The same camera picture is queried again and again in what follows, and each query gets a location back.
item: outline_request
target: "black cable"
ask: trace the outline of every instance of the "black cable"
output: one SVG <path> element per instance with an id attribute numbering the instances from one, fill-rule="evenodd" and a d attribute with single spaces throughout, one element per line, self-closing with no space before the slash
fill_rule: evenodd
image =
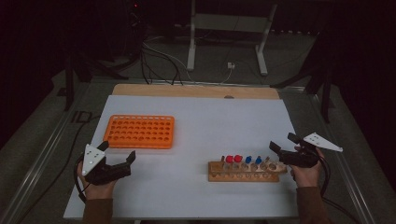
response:
<path id="1" fill-rule="evenodd" d="M 56 181 L 59 179 L 59 177 L 61 176 L 61 174 L 64 172 L 65 168 L 67 167 L 67 164 L 70 162 L 70 159 L 72 157 L 72 152 L 73 149 L 76 145 L 77 142 L 77 138 L 79 135 L 79 132 L 81 131 L 81 129 L 84 127 L 85 124 L 91 122 L 93 119 L 99 119 L 100 116 L 96 116 L 93 117 L 91 119 L 89 119 L 87 122 L 84 122 L 81 124 L 81 126 L 78 128 L 78 131 L 76 132 L 75 138 L 73 139 L 73 144 L 70 147 L 69 150 L 69 154 L 67 155 L 67 160 L 66 163 L 64 164 L 64 166 L 62 167 L 61 171 L 55 176 L 55 178 L 52 180 L 52 182 L 49 184 L 49 186 L 41 193 L 41 195 L 32 203 L 32 205 L 23 213 L 23 215 L 18 219 L 18 221 L 16 223 L 21 223 L 26 216 L 32 211 L 32 209 L 37 205 L 37 203 L 44 197 L 44 195 L 50 190 L 50 188 L 52 188 L 52 186 L 56 183 Z"/>
<path id="2" fill-rule="evenodd" d="M 73 179 L 75 182 L 75 186 L 76 186 L 76 190 L 78 192 L 78 197 L 85 203 L 87 201 L 87 198 L 84 195 L 83 190 L 81 189 L 81 187 L 79 186 L 78 183 L 78 164 L 84 160 L 84 153 L 81 153 L 81 155 L 79 155 L 78 159 L 75 162 L 74 165 L 74 169 L 73 169 Z"/>
<path id="3" fill-rule="evenodd" d="M 355 223 L 357 224 L 361 224 L 355 217 L 353 217 L 352 214 L 350 214 L 343 206 L 341 206 L 338 203 L 335 203 L 327 198 L 322 197 L 323 202 L 325 202 L 326 204 L 338 209 L 339 211 L 343 212 L 347 217 L 349 217 L 350 219 L 352 219 Z"/>
<path id="4" fill-rule="evenodd" d="M 161 77 L 160 75 L 158 75 L 154 70 L 151 69 L 151 67 L 146 63 L 146 59 L 144 59 L 145 61 L 142 62 L 143 65 L 145 65 L 147 67 L 147 69 L 150 71 L 150 73 L 154 74 L 156 77 L 160 78 L 161 80 L 165 81 L 168 84 L 172 84 L 171 82 L 169 82 L 168 80 L 166 80 L 165 78 Z"/>
<path id="5" fill-rule="evenodd" d="M 331 177 L 331 173 L 332 172 L 331 172 L 330 164 L 327 163 L 327 161 L 323 157 L 318 156 L 318 160 L 319 160 L 320 164 L 322 165 L 323 171 L 325 173 L 324 182 L 323 182 L 323 185 L 322 185 L 322 187 L 320 189 L 320 195 L 322 197 L 323 202 L 325 202 L 328 205 L 338 209 L 340 212 L 344 213 L 346 216 L 348 216 L 350 219 L 352 219 L 355 223 L 360 224 L 360 222 L 355 217 L 353 217 L 352 214 L 350 214 L 343 206 L 341 206 L 340 204 L 335 203 L 335 202 L 333 202 L 333 201 L 331 201 L 331 200 L 329 200 L 329 199 L 327 199 L 327 198 L 325 198 L 323 196 L 324 193 L 326 192 L 326 188 L 329 185 L 329 181 L 330 181 L 330 177 Z"/>
<path id="6" fill-rule="evenodd" d="M 149 85 L 151 83 L 149 83 L 148 79 L 146 78 L 145 68 L 144 68 L 144 61 L 143 60 L 144 60 L 143 53 L 140 53 L 140 67 L 142 69 L 143 79 L 145 79 L 146 83 Z"/>
<path id="7" fill-rule="evenodd" d="M 168 55 L 163 54 L 163 53 L 161 53 L 159 51 L 156 51 L 156 50 L 153 50 L 153 49 L 148 49 L 148 48 L 143 48 L 143 49 L 150 50 L 150 51 L 153 51 L 155 53 L 160 54 L 160 55 L 155 55 L 155 54 L 150 54 L 150 53 L 144 52 L 145 54 L 147 54 L 149 56 L 158 57 L 158 58 L 162 58 L 162 59 L 165 59 L 165 60 L 169 61 L 176 69 L 176 74 L 174 75 L 174 77 L 172 79 L 171 85 L 175 84 L 175 80 L 176 80 L 177 77 L 178 77 L 178 79 L 180 81 L 180 84 L 183 85 L 183 83 L 181 81 L 181 77 L 180 77 L 180 70 L 178 69 L 177 65 L 172 61 L 172 59 Z"/>
<path id="8" fill-rule="evenodd" d="M 82 190 L 82 192 L 84 192 L 84 191 L 90 186 L 90 184 L 91 184 L 91 183 L 88 183 L 87 187 L 85 187 L 85 188 Z"/>
<path id="9" fill-rule="evenodd" d="M 233 31 L 235 30 L 236 26 L 238 25 L 239 18 L 240 18 L 240 17 L 238 17 L 238 20 L 236 21 L 235 26 L 233 27 Z M 223 65 L 225 64 L 225 62 L 228 60 L 228 56 L 230 55 L 232 49 L 233 49 L 233 44 L 231 44 L 231 46 L 230 46 L 230 48 L 229 48 L 227 54 L 226 54 L 225 57 L 224 57 L 223 62 L 222 62 L 221 65 L 220 65 L 220 73 L 221 73 L 221 74 L 223 74 L 223 73 L 221 72 L 221 70 L 222 70 L 221 68 L 223 67 Z"/>

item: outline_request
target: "handheld controller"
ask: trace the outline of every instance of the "handheld controller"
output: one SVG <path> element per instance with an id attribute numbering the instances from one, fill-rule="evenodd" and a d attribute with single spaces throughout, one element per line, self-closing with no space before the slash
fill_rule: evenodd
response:
<path id="1" fill-rule="evenodd" d="M 295 144 L 299 144 L 301 148 L 296 152 L 290 152 L 282 150 L 280 146 L 271 141 L 270 149 L 277 154 L 279 161 L 302 168 L 310 168 L 318 163 L 319 155 L 316 151 L 316 146 L 305 142 L 294 133 L 289 133 L 288 139 Z"/>
<path id="2" fill-rule="evenodd" d="M 78 190 L 78 197 L 85 202 L 86 198 L 83 194 L 83 190 L 78 184 L 77 177 L 77 167 L 78 164 L 83 161 L 82 175 L 87 182 L 94 185 L 104 185 L 113 180 L 121 179 L 125 176 L 131 175 L 131 164 L 136 159 L 135 152 L 131 154 L 126 159 L 126 162 L 107 165 L 105 150 L 108 148 L 108 142 L 103 142 L 99 147 L 92 147 L 87 145 L 85 148 L 85 153 L 77 159 L 75 164 L 75 185 Z"/>

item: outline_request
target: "dark background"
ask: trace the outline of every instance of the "dark background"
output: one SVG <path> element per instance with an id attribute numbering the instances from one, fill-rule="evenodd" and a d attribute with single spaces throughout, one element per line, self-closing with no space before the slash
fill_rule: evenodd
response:
<path id="1" fill-rule="evenodd" d="M 64 70 L 64 59 L 70 52 L 79 50 L 108 60 L 138 52 L 135 43 L 128 43 L 126 50 L 114 44 L 122 42 L 118 34 L 129 32 L 125 27 L 135 21 L 128 12 L 120 12 L 125 9 L 121 0 L 111 2 L 115 6 L 111 9 L 106 7 L 108 0 L 0 3 L 1 147 L 52 90 L 50 79 Z M 253 2 L 200 0 L 197 11 L 248 16 L 268 12 L 267 3 L 240 7 Z M 133 3 L 138 9 L 129 10 L 160 35 L 172 38 L 176 34 L 174 24 L 190 22 L 189 1 Z M 323 60 L 335 64 L 332 83 L 340 88 L 394 188 L 395 11 L 394 1 L 282 1 L 272 27 L 278 35 L 292 31 L 318 36 L 303 69 Z M 109 30 L 114 24 L 119 29 Z"/>

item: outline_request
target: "white board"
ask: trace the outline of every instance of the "white board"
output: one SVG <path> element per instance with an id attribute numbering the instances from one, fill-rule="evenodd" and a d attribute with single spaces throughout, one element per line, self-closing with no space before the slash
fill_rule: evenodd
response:
<path id="1" fill-rule="evenodd" d="M 297 217 L 296 184 L 290 174 L 278 183 L 214 183 L 207 163 L 240 154 L 277 160 L 274 141 L 293 149 L 294 133 L 282 100 L 109 96 L 91 144 L 103 141 L 112 115 L 169 115 L 175 118 L 171 149 L 135 149 L 132 175 L 118 181 L 113 217 L 266 218 Z M 107 164 L 124 162 L 132 149 L 109 148 Z M 81 218 L 84 204 L 74 189 L 65 218 Z"/>

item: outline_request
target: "hand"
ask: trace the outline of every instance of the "hand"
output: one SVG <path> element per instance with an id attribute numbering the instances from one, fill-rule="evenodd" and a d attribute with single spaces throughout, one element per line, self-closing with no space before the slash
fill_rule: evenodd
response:
<path id="1" fill-rule="evenodd" d="M 318 155 L 324 158 L 323 153 L 317 148 Z M 297 183 L 298 188 L 304 187 L 317 187 L 320 177 L 321 164 L 318 161 L 316 165 L 311 168 L 301 168 L 298 166 L 291 165 L 290 174 L 293 176 Z"/>
<path id="2" fill-rule="evenodd" d="M 117 180 L 99 186 L 88 183 L 85 180 L 85 177 L 82 175 L 82 161 L 78 164 L 77 174 L 85 189 L 85 197 L 87 198 L 87 200 L 113 198 L 113 190 L 114 187 L 116 186 Z"/>

